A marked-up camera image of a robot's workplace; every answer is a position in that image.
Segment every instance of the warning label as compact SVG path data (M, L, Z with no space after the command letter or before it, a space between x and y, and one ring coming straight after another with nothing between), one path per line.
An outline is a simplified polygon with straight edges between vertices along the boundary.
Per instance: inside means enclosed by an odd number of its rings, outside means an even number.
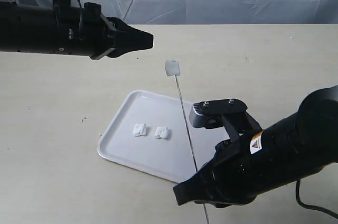
M262 150L262 144L261 144L261 137L262 137L262 132L259 134L256 134L251 142L250 142L250 153L255 154L258 151Z

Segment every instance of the white tray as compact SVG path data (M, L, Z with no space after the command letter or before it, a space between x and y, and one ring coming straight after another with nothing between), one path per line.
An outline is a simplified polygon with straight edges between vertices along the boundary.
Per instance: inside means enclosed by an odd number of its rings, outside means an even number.
M191 102L184 102L189 116ZM146 123L147 135L133 136L135 124ZM170 138L155 139L157 126L167 126ZM214 155L215 145L228 138L224 128L195 129L190 124L191 139L200 168ZM144 90L131 92L98 143L103 158L142 172L182 182L195 173L189 140L179 99Z

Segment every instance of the marshmallow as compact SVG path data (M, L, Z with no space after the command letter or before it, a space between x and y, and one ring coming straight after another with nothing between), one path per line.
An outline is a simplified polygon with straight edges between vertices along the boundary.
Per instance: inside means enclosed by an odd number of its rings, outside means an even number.
M181 70L180 70L180 63L175 60L167 60L165 61L165 72L167 73L167 76L180 76Z
M147 134L146 124L136 124L134 126L133 135L135 137L144 136Z
M168 139L169 138L169 128L168 127L158 127L155 131L155 138Z

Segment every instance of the screw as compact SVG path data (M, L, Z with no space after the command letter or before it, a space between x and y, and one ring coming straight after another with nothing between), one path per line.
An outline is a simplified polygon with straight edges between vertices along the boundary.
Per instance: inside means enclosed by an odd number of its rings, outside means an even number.
M74 38L74 31L72 29L68 30L68 39L72 40Z

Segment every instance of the table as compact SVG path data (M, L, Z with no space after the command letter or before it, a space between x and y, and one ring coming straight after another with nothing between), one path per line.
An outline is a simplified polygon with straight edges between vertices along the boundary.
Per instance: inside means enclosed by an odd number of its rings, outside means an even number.
M337 25L144 25L154 48L118 59L0 53L0 222L205 223L178 207L173 183L102 159L100 134L129 92L177 97L166 59L181 63L184 99L238 98L267 127L313 90L338 83ZM304 179L303 200L338 209L338 167ZM335 223L296 204L295 184L216 223Z

